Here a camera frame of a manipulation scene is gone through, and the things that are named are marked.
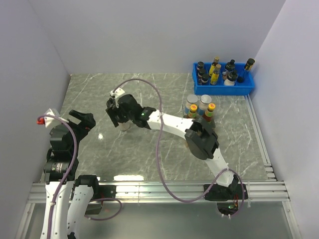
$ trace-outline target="robotic arm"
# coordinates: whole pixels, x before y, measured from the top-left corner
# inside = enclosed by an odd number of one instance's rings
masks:
[[[132,95],[118,88],[110,92],[106,112],[115,127],[131,120],[141,128],[160,129],[160,112],[151,107],[142,107]],[[191,153],[204,160],[216,176],[221,170],[228,168],[219,148],[217,135],[203,118],[184,119],[168,114],[162,115],[163,131],[178,135],[187,141]],[[211,200],[224,201],[233,198],[239,189],[238,178],[231,171],[224,172],[212,190],[216,192]]]

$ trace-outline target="black bracket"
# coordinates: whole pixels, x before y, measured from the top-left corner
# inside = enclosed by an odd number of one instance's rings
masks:
[[[204,191],[207,190],[210,184],[204,184]],[[248,199],[248,193],[246,185],[244,185],[245,197],[244,199]],[[234,200],[235,196],[238,196],[238,199],[241,200],[243,197],[242,188],[240,184],[237,184],[236,187],[230,191],[228,188],[220,186],[218,184],[214,184],[208,193],[204,196],[205,200],[214,201],[214,202],[225,202],[228,200]]]

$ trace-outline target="marble table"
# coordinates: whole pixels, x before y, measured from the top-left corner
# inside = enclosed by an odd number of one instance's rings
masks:
[[[128,131],[115,128],[105,112],[109,92],[126,79],[142,78],[158,87],[163,111],[183,116],[181,104],[193,93],[191,74],[74,74],[61,115],[71,109],[93,113],[96,126],[80,143],[77,175],[96,174],[112,181],[117,175],[139,175],[145,181],[159,181],[155,162],[158,131],[133,125]],[[142,106],[158,108],[156,92],[143,82],[129,82],[123,89]],[[257,139],[243,96],[212,96],[214,119],[221,152],[244,180],[267,180]],[[206,163],[195,158],[182,138],[164,132],[160,142],[162,171],[166,180],[207,181],[214,178]]]

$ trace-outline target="silver lid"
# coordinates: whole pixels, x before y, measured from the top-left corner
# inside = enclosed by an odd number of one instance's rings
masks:
[[[202,95],[200,97],[200,101],[202,101],[204,104],[209,104],[211,102],[211,97],[209,95]]]
[[[187,101],[190,103],[190,104],[196,104],[197,101],[198,101],[198,97],[196,95],[188,95],[187,96]]]

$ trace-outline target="yellow bottle cap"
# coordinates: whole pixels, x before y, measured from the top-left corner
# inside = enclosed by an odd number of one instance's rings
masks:
[[[208,109],[211,110],[211,111],[213,111],[215,108],[216,108],[216,105],[213,104],[213,103],[210,103],[210,104],[208,105]]]
[[[197,105],[191,105],[190,106],[191,111],[196,111],[197,110]]]

